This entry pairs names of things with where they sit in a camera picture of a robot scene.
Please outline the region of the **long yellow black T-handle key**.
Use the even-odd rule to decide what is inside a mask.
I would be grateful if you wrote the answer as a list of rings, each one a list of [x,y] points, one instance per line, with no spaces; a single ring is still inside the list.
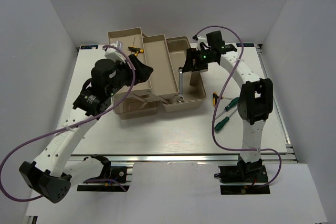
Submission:
[[[132,46],[128,46],[128,50],[131,51],[137,57],[139,54],[143,54],[144,53],[144,49],[136,47],[134,45],[134,43],[135,43],[135,38],[133,39],[133,45]]]

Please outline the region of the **beige plastic toolbox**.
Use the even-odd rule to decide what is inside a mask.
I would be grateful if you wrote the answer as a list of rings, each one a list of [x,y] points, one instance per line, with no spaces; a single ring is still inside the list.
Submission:
[[[179,93],[178,68],[186,59],[190,48],[186,36],[166,38],[164,35],[146,36],[141,28],[108,32],[108,43],[122,42],[122,51],[129,54],[128,46],[144,49],[138,59],[153,68],[145,83],[139,83],[131,94],[114,109],[122,120],[135,119],[157,114],[162,106],[166,112],[177,112],[199,108],[206,99],[206,91],[199,72],[183,74],[183,102],[177,102]]]

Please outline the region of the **silver ratchet wrench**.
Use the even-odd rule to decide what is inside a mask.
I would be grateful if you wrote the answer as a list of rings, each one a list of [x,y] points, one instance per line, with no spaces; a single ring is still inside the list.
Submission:
[[[178,75],[179,75],[179,93],[178,93],[178,97],[177,97],[177,102],[183,102],[184,101],[184,97],[183,97],[183,68],[179,67],[178,68]]]

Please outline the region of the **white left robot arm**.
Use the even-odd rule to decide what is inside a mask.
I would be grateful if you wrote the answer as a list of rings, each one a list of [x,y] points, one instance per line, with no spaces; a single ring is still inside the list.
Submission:
[[[143,64],[134,54],[129,59],[130,63],[98,60],[65,120],[65,132],[55,134],[31,163],[21,164],[19,172],[26,184],[52,203],[60,202],[72,186],[91,179],[95,182],[110,179],[111,162],[104,156],[91,155],[70,166],[66,163],[85,134],[98,122],[99,115],[111,105],[112,96],[124,86],[149,79],[153,68]]]

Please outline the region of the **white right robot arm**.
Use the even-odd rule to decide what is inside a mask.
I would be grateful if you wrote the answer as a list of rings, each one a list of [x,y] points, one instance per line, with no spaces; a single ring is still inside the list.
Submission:
[[[256,175],[254,166],[261,165],[262,131],[273,110],[273,83],[255,74],[243,61],[243,49],[226,44],[220,31],[205,37],[195,35],[196,48],[186,51],[182,72],[206,71],[217,63],[229,72],[229,78],[240,87],[238,113],[243,121],[243,142],[239,151],[238,177],[247,182]]]

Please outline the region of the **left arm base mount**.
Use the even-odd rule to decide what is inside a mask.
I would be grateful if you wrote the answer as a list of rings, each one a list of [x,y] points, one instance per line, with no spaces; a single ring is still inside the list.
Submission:
[[[99,180],[98,182],[84,182],[77,185],[80,192],[100,192],[100,193],[126,193],[132,181],[133,165],[126,163],[112,163],[110,168],[102,175],[89,180]]]

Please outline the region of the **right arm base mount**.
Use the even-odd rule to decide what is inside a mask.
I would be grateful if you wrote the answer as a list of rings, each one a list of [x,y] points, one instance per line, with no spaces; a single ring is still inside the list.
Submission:
[[[219,166],[219,172],[214,174],[220,182],[221,195],[270,195],[268,175],[263,164],[248,170],[239,161],[236,165]]]

